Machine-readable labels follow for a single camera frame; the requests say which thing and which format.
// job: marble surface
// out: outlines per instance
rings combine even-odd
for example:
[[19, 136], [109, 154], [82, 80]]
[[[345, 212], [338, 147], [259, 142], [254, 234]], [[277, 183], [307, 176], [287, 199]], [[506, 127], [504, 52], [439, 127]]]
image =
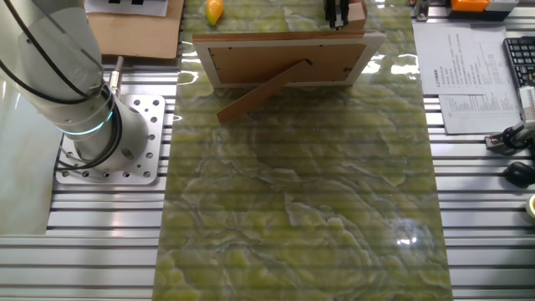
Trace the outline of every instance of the marble surface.
[[406, 1], [367, 2], [387, 41], [353, 87], [216, 112], [193, 33], [327, 29], [321, 0], [186, 1], [154, 300], [451, 300]]
[[0, 80], [0, 235], [46, 232], [61, 135]]

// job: metal rail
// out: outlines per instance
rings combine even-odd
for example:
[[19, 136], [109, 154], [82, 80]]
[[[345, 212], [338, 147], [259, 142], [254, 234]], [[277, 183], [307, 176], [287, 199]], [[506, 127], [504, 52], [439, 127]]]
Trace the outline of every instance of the metal rail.
[[[444, 13], [431, 7], [429, 22], [445, 22]], [[512, 37], [535, 35], [535, 2], [522, 2], [504, 24]], [[107, 75], [113, 67], [105, 65]], [[56, 185], [45, 237], [0, 238], [0, 300], [150, 300], [179, 69], [143, 62], [124, 71], [123, 94], [166, 99], [158, 182]], [[528, 153], [503, 157], [485, 150], [483, 135], [445, 135], [438, 99], [424, 101], [454, 298], [535, 300], [535, 222], [523, 209], [535, 186], [497, 177], [513, 161], [531, 164]]]

